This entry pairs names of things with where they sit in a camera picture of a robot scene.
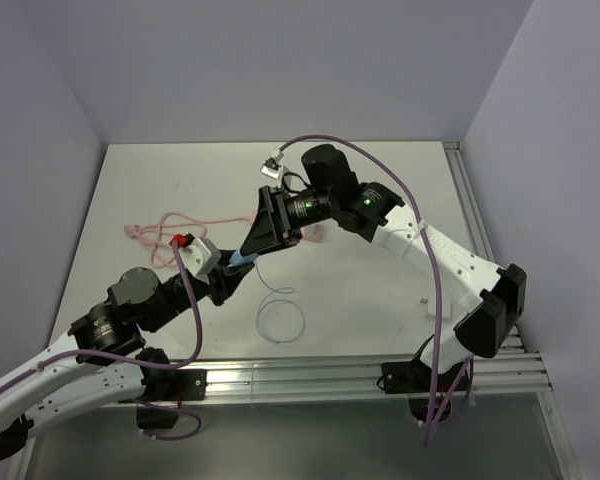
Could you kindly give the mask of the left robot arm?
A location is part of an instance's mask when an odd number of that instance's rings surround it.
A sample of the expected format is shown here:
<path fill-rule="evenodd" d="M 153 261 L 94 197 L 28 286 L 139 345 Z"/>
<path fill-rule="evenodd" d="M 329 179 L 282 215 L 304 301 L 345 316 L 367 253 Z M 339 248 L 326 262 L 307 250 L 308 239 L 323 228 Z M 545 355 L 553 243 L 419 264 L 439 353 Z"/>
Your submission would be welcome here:
<path fill-rule="evenodd" d="M 43 352 L 0 378 L 0 462 L 46 428 L 107 403 L 168 400 L 177 369 L 192 363 L 202 345 L 173 363 L 144 333 L 155 333 L 208 298 L 222 305 L 253 269 L 254 257 L 223 250 L 205 280 L 189 270 L 161 281 L 134 267 L 107 290 L 104 301 L 73 322 Z"/>

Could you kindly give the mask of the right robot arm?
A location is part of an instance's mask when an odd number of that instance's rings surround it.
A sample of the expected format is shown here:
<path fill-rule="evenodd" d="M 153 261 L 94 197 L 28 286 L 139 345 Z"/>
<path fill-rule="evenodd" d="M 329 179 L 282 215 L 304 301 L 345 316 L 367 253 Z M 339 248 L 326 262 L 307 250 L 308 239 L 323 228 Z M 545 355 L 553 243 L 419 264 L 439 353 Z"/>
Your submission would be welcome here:
<path fill-rule="evenodd" d="M 231 265 L 294 247 L 302 228 L 333 220 L 430 274 L 435 294 L 449 294 L 464 311 L 453 325 L 436 326 L 433 339 L 417 353 L 412 370 L 418 386 L 435 389 L 466 358 L 499 352 L 524 309 L 527 274 L 521 267 L 479 257 L 428 225 L 414 201 L 378 182 L 359 181 L 345 154 L 331 144 L 302 155 L 308 182 L 301 191 L 287 186 L 278 164 L 282 156 L 276 151 L 263 165 L 263 173 L 276 175 L 278 185 L 260 188 L 255 219 Z"/>

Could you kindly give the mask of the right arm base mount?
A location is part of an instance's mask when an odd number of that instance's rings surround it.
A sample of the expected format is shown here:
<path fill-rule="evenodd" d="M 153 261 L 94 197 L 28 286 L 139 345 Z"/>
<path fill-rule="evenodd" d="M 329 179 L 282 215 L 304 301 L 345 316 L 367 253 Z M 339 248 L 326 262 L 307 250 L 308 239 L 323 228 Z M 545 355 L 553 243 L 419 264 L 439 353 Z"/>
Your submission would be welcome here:
<path fill-rule="evenodd" d="M 472 387 L 473 361 L 467 365 L 459 363 L 449 371 L 440 374 L 436 387 L 436 403 L 434 415 L 437 415 L 446 395 L 451 391 L 451 386 L 458 379 L 454 392 L 466 393 Z M 431 370 L 420 360 L 404 362 L 385 362 L 381 365 L 381 375 L 376 381 L 376 386 L 385 394 L 429 394 L 431 383 Z"/>

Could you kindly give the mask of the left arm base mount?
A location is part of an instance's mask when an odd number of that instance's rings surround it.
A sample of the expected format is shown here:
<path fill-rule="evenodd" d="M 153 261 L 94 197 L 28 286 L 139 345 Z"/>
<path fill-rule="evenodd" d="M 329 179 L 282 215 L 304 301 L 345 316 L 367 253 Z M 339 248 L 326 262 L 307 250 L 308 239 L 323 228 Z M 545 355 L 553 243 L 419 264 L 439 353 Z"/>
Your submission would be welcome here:
<path fill-rule="evenodd" d="M 185 401 L 201 401 L 205 398 L 207 371 L 205 369 L 182 369 L 157 371 L 146 381 L 143 394 L 136 403 L 136 425 L 142 434 L 160 440 L 174 440 L 185 434 L 170 434 L 179 420 L 194 420 L 195 435 L 201 428 L 201 420 L 184 407 Z"/>

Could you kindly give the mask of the light blue charger plug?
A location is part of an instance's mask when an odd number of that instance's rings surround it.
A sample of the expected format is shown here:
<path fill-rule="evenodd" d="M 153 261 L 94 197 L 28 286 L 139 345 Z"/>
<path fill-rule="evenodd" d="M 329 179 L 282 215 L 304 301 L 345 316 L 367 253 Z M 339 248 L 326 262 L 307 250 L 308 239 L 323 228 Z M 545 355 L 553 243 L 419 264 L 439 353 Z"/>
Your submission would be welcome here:
<path fill-rule="evenodd" d="M 229 264 L 232 267 L 243 266 L 254 263 L 257 257 L 257 254 L 243 255 L 239 250 L 235 250 L 229 259 Z"/>

